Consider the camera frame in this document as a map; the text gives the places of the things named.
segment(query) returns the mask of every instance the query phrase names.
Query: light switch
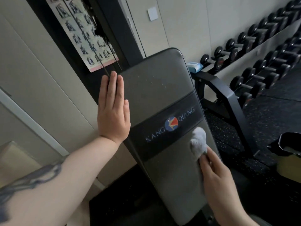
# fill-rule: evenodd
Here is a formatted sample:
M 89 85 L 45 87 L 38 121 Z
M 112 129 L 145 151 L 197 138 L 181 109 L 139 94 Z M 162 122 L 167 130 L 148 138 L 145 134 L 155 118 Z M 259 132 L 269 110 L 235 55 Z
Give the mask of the light switch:
M 148 16 L 150 17 L 150 21 L 158 19 L 156 7 L 151 7 L 148 9 Z

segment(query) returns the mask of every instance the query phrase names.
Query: white cloth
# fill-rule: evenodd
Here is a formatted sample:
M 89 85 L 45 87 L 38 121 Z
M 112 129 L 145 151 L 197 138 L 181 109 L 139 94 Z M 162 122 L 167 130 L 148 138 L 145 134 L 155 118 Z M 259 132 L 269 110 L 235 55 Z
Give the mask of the white cloth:
M 192 132 L 190 150 L 195 161 L 197 161 L 202 154 L 207 153 L 206 132 L 201 127 L 195 128 Z

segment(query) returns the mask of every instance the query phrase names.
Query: black metal frame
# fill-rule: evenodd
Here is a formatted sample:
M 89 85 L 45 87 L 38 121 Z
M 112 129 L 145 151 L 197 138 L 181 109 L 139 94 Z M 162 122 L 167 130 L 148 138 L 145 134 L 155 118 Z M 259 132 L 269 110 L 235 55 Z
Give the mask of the black metal frame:
M 235 93 L 222 80 L 207 72 L 200 71 L 193 78 L 202 106 L 234 126 L 246 154 L 249 157 L 254 157 L 259 149 Z M 219 96 L 224 103 L 224 107 L 203 98 L 205 85 L 209 86 Z
M 94 101 L 98 103 L 101 77 L 106 74 L 104 68 L 92 73 L 89 71 L 46 0 L 26 1 L 66 57 Z M 103 30 L 119 58 L 118 63 L 120 67 L 126 69 L 141 62 L 143 56 L 119 0 L 91 0 L 91 2 Z M 106 70 L 109 73 L 113 70 L 120 72 L 120 68 L 116 62 L 106 66 Z

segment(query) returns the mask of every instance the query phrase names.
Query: rubber gym floor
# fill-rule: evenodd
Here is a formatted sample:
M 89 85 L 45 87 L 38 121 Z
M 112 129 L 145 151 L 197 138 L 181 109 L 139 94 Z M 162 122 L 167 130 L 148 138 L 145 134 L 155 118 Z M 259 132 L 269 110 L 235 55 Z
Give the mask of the rubber gym floor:
M 273 226 L 300 225 L 301 222 L 301 184 L 275 171 L 276 161 L 266 148 L 282 133 L 301 133 L 300 85 L 301 64 L 243 110 L 260 148 L 256 159 L 240 156 L 244 149 L 235 129 L 205 111 L 244 208 Z M 188 225 L 201 225 L 203 221 L 202 214 L 198 214 Z M 90 201 L 90 224 L 176 225 L 137 165 Z

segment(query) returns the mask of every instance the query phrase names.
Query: circular logo emblem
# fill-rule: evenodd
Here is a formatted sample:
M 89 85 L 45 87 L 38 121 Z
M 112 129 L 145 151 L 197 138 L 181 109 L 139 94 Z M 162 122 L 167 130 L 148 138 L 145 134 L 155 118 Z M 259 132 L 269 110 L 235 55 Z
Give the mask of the circular logo emblem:
M 170 117 L 165 121 L 165 129 L 172 132 L 178 128 L 178 120 L 175 117 Z

